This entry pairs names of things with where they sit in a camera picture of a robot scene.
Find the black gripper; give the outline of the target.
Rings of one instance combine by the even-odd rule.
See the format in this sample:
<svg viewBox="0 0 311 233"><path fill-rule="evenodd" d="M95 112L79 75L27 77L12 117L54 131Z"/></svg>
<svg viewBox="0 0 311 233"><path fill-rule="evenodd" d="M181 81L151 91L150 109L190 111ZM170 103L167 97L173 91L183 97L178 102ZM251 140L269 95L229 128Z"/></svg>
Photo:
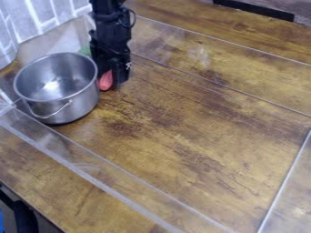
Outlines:
<svg viewBox="0 0 311 233"><path fill-rule="evenodd" d="M90 51L99 76L111 71L113 83L129 81L131 60L129 41L134 27L134 11L126 0L89 0L95 28L90 30Z"/></svg>

